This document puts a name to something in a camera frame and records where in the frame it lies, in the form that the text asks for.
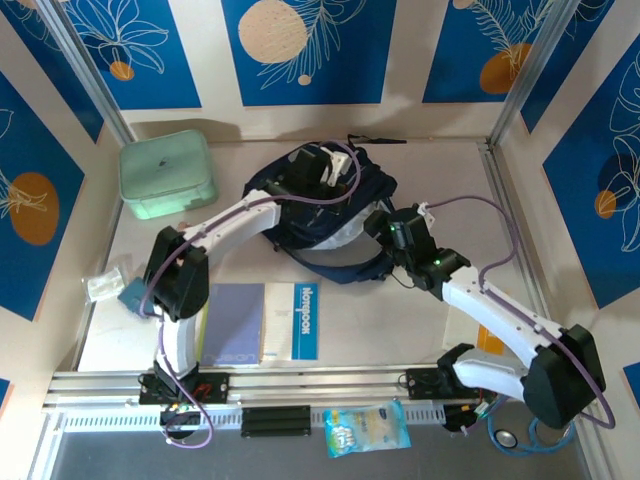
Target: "plastic box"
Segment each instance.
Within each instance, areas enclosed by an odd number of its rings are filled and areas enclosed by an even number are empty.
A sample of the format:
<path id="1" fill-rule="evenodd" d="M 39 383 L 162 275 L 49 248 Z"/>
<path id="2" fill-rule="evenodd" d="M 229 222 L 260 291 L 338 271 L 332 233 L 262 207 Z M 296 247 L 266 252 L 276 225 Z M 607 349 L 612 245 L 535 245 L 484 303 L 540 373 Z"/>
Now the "plastic box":
<path id="1" fill-rule="evenodd" d="M 120 152 L 120 194 L 141 219 L 215 202 L 218 189 L 204 135 L 187 130 L 126 145 Z"/>

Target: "white floor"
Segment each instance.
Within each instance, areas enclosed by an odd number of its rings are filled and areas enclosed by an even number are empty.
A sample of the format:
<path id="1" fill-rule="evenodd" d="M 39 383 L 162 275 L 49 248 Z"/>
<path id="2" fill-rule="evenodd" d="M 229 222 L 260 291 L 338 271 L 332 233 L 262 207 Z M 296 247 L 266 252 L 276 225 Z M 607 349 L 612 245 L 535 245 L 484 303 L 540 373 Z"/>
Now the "white floor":
<path id="1" fill-rule="evenodd" d="M 297 143 L 237 143 L 212 147 L 220 199 L 214 205 L 153 220 L 137 220 L 125 206 L 110 261 L 125 261 L 144 271 L 159 230 L 181 221 L 199 222 L 237 202 L 245 181 L 258 169 L 295 148 Z M 418 142 L 369 145 L 370 157 L 398 181 L 396 207 L 439 202 L 463 194 L 492 197 L 484 165 L 474 142 Z M 505 257 L 509 243 L 499 215 L 479 202 L 463 201 L 433 211 L 432 234 L 482 267 Z M 530 306 L 520 270 L 506 265 L 488 278 Z M 406 290 L 393 279 L 339 286 L 321 281 L 262 236 L 227 255 L 212 272 L 212 281 L 320 281 L 319 360 L 270 366 L 366 366 L 424 363 L 442 353 L 449 308 L 430 294 Z M 138 319 L 115 299 L 98 303 L 91 319 L 80 371 L 146 370 L 156 348 L 154 322 Z"/>

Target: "gray floor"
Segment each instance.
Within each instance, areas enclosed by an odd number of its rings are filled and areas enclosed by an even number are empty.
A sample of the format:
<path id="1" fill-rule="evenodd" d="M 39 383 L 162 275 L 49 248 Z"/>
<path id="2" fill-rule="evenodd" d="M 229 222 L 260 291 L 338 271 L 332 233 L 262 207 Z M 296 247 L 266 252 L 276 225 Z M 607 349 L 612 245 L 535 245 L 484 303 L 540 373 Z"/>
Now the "gray floor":
<path id="1" fill-rule="evenodd" d="M 510 428 L 525 441 L 529 418 L 519 405 L 497 414 L 496 428 Z M 180 450 L 157 432 L 65 434 L 56 480 L 203 479 L 495 479 L 574 480 L 585 477 L 577 443 L 554 455 L 524 459 L 498 452 L 486 428 L 469 438 L 451 438 L 439 426 L 411 429 L 406 450 L 352 454 L 329 459 L 324 432 L 306 438 L 242 439 L 221 431 L 207 448 Z"/>

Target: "box lid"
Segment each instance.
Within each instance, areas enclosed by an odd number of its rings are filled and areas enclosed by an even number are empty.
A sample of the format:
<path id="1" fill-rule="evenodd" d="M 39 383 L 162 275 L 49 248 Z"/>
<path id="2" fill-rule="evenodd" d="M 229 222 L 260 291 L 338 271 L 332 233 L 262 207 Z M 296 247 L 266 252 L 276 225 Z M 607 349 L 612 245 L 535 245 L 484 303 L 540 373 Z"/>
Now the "box lid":
<path id="1" fill-rule="evenodd" d="M 125 145 L 120 192 L 125 200 L 156 197 L 211 180 L 211 153 L 202 133 L 187 130 Z"/>

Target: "snack bag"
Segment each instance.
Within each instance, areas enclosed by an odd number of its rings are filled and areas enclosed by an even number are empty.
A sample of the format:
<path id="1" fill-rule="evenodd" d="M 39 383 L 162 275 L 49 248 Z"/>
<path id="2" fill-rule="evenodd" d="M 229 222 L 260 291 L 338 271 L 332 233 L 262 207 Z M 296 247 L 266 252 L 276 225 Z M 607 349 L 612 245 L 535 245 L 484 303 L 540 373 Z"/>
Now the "snack bag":
<path id="1" fill-rule="evenodd" d="M 325 410 L 324 428 L 330 458 L 411 446 L 398 400 L 373 407 Z"/>

